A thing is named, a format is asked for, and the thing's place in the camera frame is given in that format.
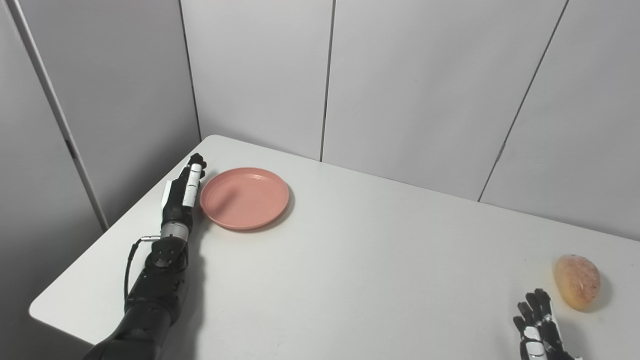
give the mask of robotic hand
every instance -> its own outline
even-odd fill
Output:
[[[207,163],[191,156],[180,176],[164,190],[159,236],[144,236],[129,254],[125,270],[124,317],[115,331],[95,345],[84,360],[158,360],[169,327],[180,316],[189,288],[187,239],[191,210]],[[141,241],[153,241],[151,253],[129,292],[131,260]]]
[[[513,318],[520,331],[522,360],[582,360],[564,349],[549,294],[542,289],[527,293],[527,301],[518,303],[522,316]]]

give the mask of gray wall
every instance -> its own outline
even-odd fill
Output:
[[[19,0],[110,224],[198,142],[177,0]]]
[[[338,0],[323,161],[477,200],[562,7]]]
[[[638,14],[569,2],[483,202],[640,240]]]
[[[78,358],[87,345],[28,307],[102,231],[4,1],[0,169],[0,359]]]
[[[318,160],[331,0],[185,0],[202,136]]]

